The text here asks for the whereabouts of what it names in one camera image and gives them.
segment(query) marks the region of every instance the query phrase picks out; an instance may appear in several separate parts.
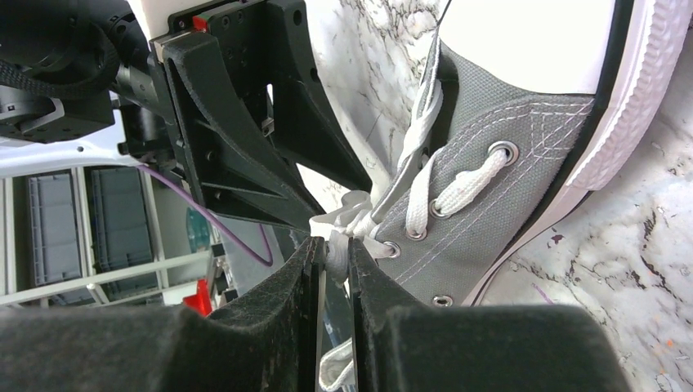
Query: shoe sole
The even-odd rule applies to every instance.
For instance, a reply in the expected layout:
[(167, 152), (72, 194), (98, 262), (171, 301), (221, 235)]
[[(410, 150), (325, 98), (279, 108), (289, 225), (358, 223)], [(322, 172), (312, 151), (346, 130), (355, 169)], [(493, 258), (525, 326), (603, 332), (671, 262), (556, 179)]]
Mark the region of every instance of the shoe sole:
[(541, 216), (482, 277), (462, 305), (478, 305), (505, 260), (603, 188), (625, 164), (664, 98), (683, 47), (693, 0), (636, 1), (619, 71), (597, 129)]

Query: eyelet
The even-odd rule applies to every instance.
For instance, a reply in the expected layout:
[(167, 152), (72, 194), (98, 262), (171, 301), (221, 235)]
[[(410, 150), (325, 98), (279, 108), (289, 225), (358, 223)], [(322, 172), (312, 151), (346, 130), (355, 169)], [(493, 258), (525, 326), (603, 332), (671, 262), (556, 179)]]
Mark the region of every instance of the eyelet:
[(436, 210), (436, 198), (431, 200), (430, 203), (428, 203), (428, 211), (431, 213), (431, 216), (433, 216), (436, 219), (448, 219), (450, 218), (450, 215), (443, 215), (440, 213), (440, 211)]
[(396, 243), (393, 243), (392, 241), (385, 241), (383, 243), (392, 249), (392, 254), (388, 256), (388, 258), (395, 259), (402, 254), (402, 249)]
[(438, 308), (449, 308), (453, 305), (453, 298), (451, 296), (434, 296), (433, 306)]
[(423, 241), (428, 235), (428, 231), (424, 229), (423, 233), (410, 233), (409, 230), (405, 229), (405, 235), (412, 241)]
[(520, 149), (517, 148), (515, 143), (512, 143), (511, 141), (497, 141), (493, 143), (489, 147), (489, 155), (495, 153), (496, 151), (504, 149), (505, 154), (507, 156), (507, 162), (505, 162), (505, 166), (510, 166), (513, 163), (517, 161), (517, 159), (520, 157)]

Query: shoe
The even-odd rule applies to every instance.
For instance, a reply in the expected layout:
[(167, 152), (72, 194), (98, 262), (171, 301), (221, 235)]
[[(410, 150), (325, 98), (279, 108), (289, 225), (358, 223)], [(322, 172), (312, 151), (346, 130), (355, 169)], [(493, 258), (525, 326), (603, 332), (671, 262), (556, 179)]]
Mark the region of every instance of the shoe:
[(374, 207), (348, 194), (311, 220), (313, 235), (340, 252), (335, 233), (363, 238), (424, 303), (477, 303), (503, 261), (624, 165), (692, 11), (691, 0), (450, 2), (390, 189)]

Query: gray bin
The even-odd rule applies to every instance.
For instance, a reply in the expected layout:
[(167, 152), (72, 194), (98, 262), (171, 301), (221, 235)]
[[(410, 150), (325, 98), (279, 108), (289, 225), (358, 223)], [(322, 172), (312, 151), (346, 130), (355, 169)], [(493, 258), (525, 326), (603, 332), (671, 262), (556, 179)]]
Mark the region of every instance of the gray bin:
[[(39, 287), (81, 278), (71, 175), (32, 176), (27, 183), (34, 284)], [(86, 289), (53, 296), (52, 300), (59, 305), (93, 302)]]
[[(95, 169), (91, 178), (94, 256), (101, 272), (150, 263), (153, 257), (138, 170)], [(156, 274), (147, 274), (108, 283), (107, 293), (114, 300), (157, 285)]]

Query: marble surface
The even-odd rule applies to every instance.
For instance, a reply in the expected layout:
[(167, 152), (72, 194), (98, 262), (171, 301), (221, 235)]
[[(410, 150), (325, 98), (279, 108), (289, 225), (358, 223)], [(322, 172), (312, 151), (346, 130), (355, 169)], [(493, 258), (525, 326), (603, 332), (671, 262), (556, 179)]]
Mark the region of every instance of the marble surface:
[[(320, 77), (340, 123), (367, 144), (359, 151), (367, 166), (391, 175), (442, 1), (306, 3)], [(311, 176), (324, 207), (337, 207), (346, 190)], [(603, 326), (633, 390), (693, 390), (691, 180), (693, 35), (624, 169), (513, 255), (483, 304), (581, 306)]]

